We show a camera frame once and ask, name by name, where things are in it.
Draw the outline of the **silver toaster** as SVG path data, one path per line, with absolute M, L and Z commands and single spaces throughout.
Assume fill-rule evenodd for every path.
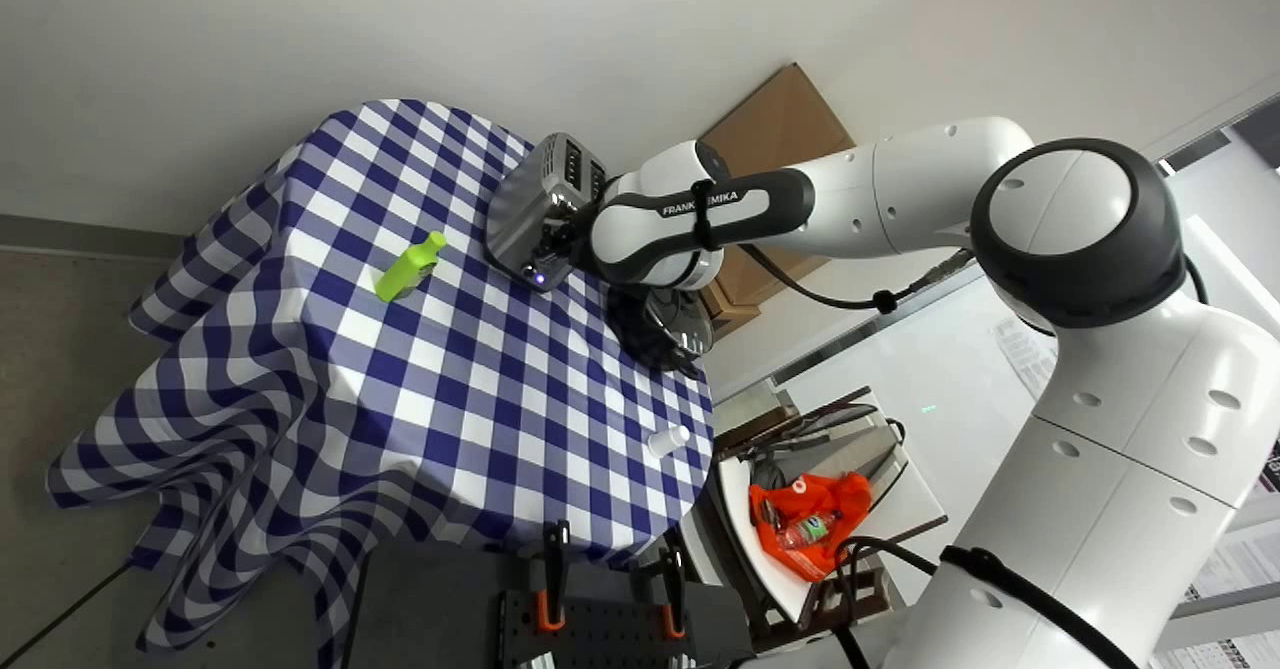
M 550 203 L 582 207 L 605 191 L 605 164 L 576 137 L 554 132 L 538 142 L 498 183 L 485 221 L 485 255 L 498 271 L 530 290 L 553 290 L 573 269 L 553 280 L 532 280 L 535 212 Z

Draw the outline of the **black glossy appliance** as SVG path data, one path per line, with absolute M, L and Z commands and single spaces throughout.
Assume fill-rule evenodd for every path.
M 605 321 L 636 365 L 660 374 L 701 379 L 698 365 L 714 344 L 708 310 L 695 292 L 611 287 Z

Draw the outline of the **green plastic bottle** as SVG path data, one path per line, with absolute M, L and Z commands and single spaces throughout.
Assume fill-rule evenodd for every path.
M 445 246 L 443 232 L 430 232 L 425 240 L 410 246 L 374 283 L 375 295 L 384 303 L 410 295 L 434 272 Z

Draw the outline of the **blue white checkered tablecloth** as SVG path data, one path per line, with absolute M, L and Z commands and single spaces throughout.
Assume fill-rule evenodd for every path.
M 206 636 L 288 563 L 314 587 L 316 669 L 339 669 L 365 558 L 396 536 L 512 549 L 570 523 L 620 564 L 692 508 L 712 468 L 705 374 L 636 365 L 605 287 L 536 294 L 495 271 L 484 215 L 529 153 L 460 107 L 366 101 L 326 116 L 238 192 L 132 306 L 165 350 L 60 452 L 76 508 L 155 492 L 133 567 L 172 576 L 142 651 Z M 434 272 L 374 283 L 443 232 Z M 692 432 L 664 458 L 646 437 Z

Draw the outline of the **brown cardboard box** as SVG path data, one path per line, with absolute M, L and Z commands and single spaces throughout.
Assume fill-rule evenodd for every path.
M 855 148 L 849 132 L 801 67 L 782 67 L 700 136 L 732 177 Z M 759 317 L 783 283 L 740 246 L 724 249 L 718 276 L 700 290 L 717 340 Z

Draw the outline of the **orange black clamp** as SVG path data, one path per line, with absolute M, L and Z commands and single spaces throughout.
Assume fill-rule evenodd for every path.
M 666 601 L 660 605 L 664 636 L 669 640 L 682 640 L 687 633 L 686 576 L 684 551 L 680 547 L 666 547 L 659 551 L 659 574 L 666 596 Z
M 558 521 L 544 527 L 541 549 L 535 558 L 541 562 L 543 587 L 535 592 L 536 626 L 540 632 L 561 631 L 567 619 L 564 591 L 567 586 L 567 553 L 570 523 Z

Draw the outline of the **orange bag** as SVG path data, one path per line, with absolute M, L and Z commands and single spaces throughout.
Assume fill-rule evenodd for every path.
M 781 489 L 748 487 L 749 517 L 762 551 L 808 583 L 823 581 L 846 554 L 840 542 L 867 519 L 873 504 L 869 478 L 854 472 L 837 477 L 801 475 Z M 785 551 L 778 533 L 791 522 L 815 513 L 840 510 L 842 518 L 824 542 Z

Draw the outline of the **clear plastic drink bottle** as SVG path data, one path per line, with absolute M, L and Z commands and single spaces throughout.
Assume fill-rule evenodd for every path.
M 841 518 L 840 510 L 815 510 L 787 524 L 777 536 L 778 546 L 794 551 L 824 542 Z

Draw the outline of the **brown and white chair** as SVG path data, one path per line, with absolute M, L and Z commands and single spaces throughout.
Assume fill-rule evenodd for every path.
M 692 510 L 669 533 L 685 550 L 695 581 L 733 590 L 742 600 L 759 652 L 815 640 L 841 619 L 864 619 L 901 605 L 882 559 L 845 576 L 806 583 L 754 546 L 750 485 L 787 484 L 804 473 L 858 473 L 870 484 L 870 514 L 860 533 L 905 542 L 947 522 L 934 492 L 908 455 L 904 423 L 881 411 L 869 388 L 799 411 L 769 388 L 716 411 L 713 466 Z

